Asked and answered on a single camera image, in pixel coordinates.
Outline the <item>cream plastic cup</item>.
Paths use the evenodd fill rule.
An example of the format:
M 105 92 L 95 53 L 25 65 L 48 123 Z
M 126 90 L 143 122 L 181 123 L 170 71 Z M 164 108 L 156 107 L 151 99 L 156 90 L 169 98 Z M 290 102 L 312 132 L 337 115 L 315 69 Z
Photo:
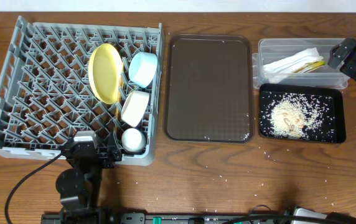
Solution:
M 141 152 L 146 147 L 144 134 L 135 128 L 127 129 L 121 138 L 123 148 L 131 153 Z

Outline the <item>green chopstick wrapper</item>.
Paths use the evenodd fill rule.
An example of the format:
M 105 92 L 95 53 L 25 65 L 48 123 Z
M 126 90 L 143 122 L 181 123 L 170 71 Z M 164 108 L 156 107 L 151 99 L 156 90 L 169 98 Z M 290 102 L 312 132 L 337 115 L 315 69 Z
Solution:
M 317 61 L 317 62 L 311 62 L 311 63 L 306 63 L 303 65 L 301 68 L 297 69 L 295 73 L 309 73 L 311 71 L 314 71 L 320 67 L 323 67 L 325 65 L 325 61 Z

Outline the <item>rice leftovers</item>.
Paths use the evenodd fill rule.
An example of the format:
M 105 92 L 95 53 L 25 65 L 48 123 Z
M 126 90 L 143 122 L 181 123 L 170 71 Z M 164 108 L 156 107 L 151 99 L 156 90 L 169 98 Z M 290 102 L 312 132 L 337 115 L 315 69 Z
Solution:
M 332 97 L 263 91 L 260 100 L 260 133 L 263 136 L 336 142 Z

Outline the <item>pink bowl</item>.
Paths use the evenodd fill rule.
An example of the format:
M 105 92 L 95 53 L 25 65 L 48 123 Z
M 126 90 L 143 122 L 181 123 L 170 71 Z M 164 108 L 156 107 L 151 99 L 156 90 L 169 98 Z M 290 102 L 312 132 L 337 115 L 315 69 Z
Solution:
M 141 121 L 148 106 L 150 94 L 133 90 L 129 93 L 121 111 L 121 119 L 131 127 L 136 127 Z

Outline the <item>wooden chopstick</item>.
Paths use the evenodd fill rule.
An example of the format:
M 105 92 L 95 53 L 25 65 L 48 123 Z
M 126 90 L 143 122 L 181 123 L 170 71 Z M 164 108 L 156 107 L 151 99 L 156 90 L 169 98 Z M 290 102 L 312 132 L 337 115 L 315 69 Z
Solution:
M 115 107 L 115 120 L 113 121 L 115 124 L 115 131 L 118 132 L 121 129 L 119 122 L 119 104 L 114 104 Z
M 124 93 L 123 93 L 123 79 L 120 77 L 119 78 L 119 84 L 118 84 L 118 103 L 121 104 L 121 101 L 123 100 Z

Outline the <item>light blue bowl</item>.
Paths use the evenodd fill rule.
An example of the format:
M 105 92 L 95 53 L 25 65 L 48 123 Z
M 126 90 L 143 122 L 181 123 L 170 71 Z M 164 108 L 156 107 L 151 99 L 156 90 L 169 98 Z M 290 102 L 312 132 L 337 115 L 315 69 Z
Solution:
M 129 79 L 141 88 L 146 88 L 152 82 L 156 70 L 156 54 L 139 52 L 129 65 Z

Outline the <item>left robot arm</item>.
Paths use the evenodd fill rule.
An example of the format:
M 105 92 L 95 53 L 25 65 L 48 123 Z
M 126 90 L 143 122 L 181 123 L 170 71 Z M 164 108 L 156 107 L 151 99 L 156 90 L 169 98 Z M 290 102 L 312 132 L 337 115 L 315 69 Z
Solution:
M 94 131 L 79 131 L 60 147 L 61 155 L 71 165 L 56 180 L 60 194 L 61 223 L 115 223 L 112 209 L 99 207 L 102 172 L 112 169 L 122 159 L 116 137 L 104 143 Z

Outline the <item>white napkin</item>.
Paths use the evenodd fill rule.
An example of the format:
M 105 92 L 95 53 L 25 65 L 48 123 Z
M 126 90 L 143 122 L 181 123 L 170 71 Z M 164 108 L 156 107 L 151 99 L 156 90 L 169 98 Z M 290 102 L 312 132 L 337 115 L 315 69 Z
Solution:
M 298 52 L 290 57 L 263 65 L 263 70 L 267 74 L 267 79 L 270 83 L 279 83 L 284 79 L 290 77 L 290 73 L 301 68 L 306 63 L 324 61 L 323 56 L 319 55 L 317 49 L 309 48 Z

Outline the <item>yellow plate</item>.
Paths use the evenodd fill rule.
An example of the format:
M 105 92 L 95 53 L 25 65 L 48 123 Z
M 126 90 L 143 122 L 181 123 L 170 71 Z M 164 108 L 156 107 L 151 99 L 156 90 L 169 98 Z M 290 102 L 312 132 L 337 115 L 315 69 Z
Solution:
M 88 63 L 88 78 L 93 94 L 102 102 L 112 105 L 118 101 L 118 87 L 122 59 L 111 44 L 99 45 Z

